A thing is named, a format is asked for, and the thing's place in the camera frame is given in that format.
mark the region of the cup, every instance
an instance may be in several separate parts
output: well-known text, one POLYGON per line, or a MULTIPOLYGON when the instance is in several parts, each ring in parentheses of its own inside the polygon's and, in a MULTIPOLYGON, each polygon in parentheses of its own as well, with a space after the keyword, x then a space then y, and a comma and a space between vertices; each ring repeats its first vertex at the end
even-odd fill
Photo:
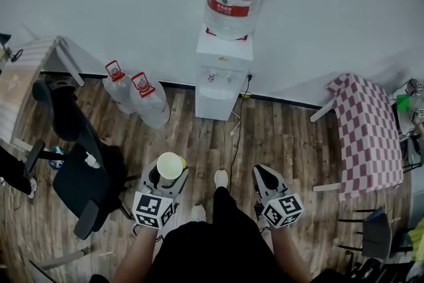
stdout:
POLYGON ((156 164, 161 177, 160 184, 169 186, 183 172, 182 159, 173 152, 162 153, 156 164))

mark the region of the floor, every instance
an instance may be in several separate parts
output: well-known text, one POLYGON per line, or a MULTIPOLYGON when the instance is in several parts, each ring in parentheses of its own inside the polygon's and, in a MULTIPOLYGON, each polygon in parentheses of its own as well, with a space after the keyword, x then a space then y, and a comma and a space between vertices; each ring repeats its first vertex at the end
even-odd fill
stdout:
MULTIPOLYGON (((86 85, 76 92, 78 105, 87 115, 100 137, 121 147, 130 174, 140 174, 143 167, 165 151, 182 155, 189 166, 189 180, 184 188, 176 223, 188 220, 192 205, 201 203, 207 218, 212 216, 213 175, 218 168, 230 171, 239 138, 231 130, 238 119, 231 115, 227 122, 198 119, 194 114, 194 91, 167 88, 171 117, 157 131, 142 124, 135 114, 123 115, 110 100, 101 81, 86 79, 86 85)), ((240 111, 238 100, 236 112, 240 111)), ((52 132, 43 109, 31 99, 20 127, 20 136, 33 144, 42 138, 46 146, 70 146, 52 132)), ((316 123, 309 117, 314 110, 282 103, 249 99, 243 104, 240 148, 232 173, 231 194, 238 206, 254 217, 256 193, 252 185, 252 166, 262 163, 283 174, 293 190, 300 194, 305 213, 291 227, 293 237, 311 271, 317 275, 325 268, 343 272, 346 251, 338 244, 360 246, 360 225, 338 223, 338 218, 364 217, 354 213, 358 208, 386 208, 392 227, 407 225, 409 214, 410 178, 398 188, 372 192, 358 199, 339 202, 337 192, 313 193, 312 187, 340 180, 340 146, 337 120, 327 114, 316 123)), ((15 150, 13 154, 23 155, 15 150)), ((87 240, 73 234, 76 218, 58 199, 52 189, 55 172, 45 160, 39 160, 35 170, 38 191, 31 201, 9 186, 0 187, 1 250, 13 282, 30 281, 22 270, 27 259, 37 262, 90 247, 91 253, 73 263, 50 270, 59 282, 88 282, 92 274, 107 278, 114 275, 117 265, 131 245, 132 223, 120 211, 112 213, 103 228, 87 240)), ((133 202, 138 183, 123 194, 127 207, 133 202)), ((269 242, 269 231, 263 232, 269 242)))

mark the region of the table leg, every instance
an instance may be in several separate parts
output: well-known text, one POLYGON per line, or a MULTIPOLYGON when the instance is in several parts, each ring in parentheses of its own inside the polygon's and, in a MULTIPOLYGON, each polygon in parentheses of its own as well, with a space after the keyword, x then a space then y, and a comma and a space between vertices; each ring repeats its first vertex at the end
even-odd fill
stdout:
POLYGON ((313 192, 339 190, 342 187, 341 183, 318 185, 313 187, 313 192))
POLYGON ((72 64, 71 60, 66 56, 66 53, 62 50, 60 43, 56 46, 56 51, 60 61, 65 65, 66 69, 71 73, 72 77, 77 81, 79 86, 84 86, 85 82, 81 78, 75 66, 72 64))
POLYGON ((318 119, 320 119, 322 116, 324 116, 328 111, 330 111, 333 108, 334 100, 336 100, 336 99, 330 100, 320 110, 318 110, 317 112, 315 112, 311 116, 311 118, 309 118, 309 120, 313 123, 313 122, 317 121, 318 119))
POLYGON ((39 263, 37 264, 37 266, 40 267, 42 270, 50 270, 63 264, 72 262, 73 260, 84 257, 88 252, 88 249, 78 250, 72 254, 68 254, 59 258, 53 258, 52 260, 49 260, 44 263, 39 263))

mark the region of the chair armrest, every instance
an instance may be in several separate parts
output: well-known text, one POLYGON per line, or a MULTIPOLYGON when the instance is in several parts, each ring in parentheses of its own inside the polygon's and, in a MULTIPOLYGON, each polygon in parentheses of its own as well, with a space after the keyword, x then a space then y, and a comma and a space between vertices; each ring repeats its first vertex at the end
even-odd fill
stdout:
POLYGON ((86 239, 93 230, 98 215, 98 205, 93 200, 89 200, 75 225, 75 236, 80 239, 86 239))
POLYGON ((34 146, 32 147, 31 151, 28 153, 27 160, 25 163, 25 173, 30 174, 32 170, 34 169, 34 165, 36 161, 38 160, 38 157, 40 155, 40 152, 44 150, 44 146, 46 144, 42 139, 38 139, 34 146))

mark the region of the black office chair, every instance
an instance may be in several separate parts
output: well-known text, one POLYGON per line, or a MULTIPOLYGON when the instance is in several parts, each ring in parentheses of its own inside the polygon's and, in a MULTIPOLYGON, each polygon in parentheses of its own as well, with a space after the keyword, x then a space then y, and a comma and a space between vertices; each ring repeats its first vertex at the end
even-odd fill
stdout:
POLYGON ((356 212, 372 212, 366 219, 339 219, 339 222, 362 223, 362 248, 339 245, 339 248, 351 251, 362 251, 365 257, 386 259, 392 245, 392 230, 387 215, 382 208, 377 210, 356 210, 356 212))
MULTIPOLYGON (((66 81, 49 85, 37 81, 32 86, 32 95, 47 108, 55 133, 65 141, 76 142, 67 155, 58 155, 64 163, 53 181, 53 188, 79 218, 75 235, 86 239, 91 232, 100 230, 107 216, 117 209, 128 219, 134 219, 123 207, 119 195, 126 190, 125 182, 141 176, 127 177, 121 151, 117 146, 100 141, 77 106, 74 91, 75 88, 66 81), (85 162, 87 152, 100 164, 99 168, 85 162)), ((27 168, 32 168, 38 158, 51 159, 49 154, 42 152, 42 140, 36 146, 28 156, 27 168)))

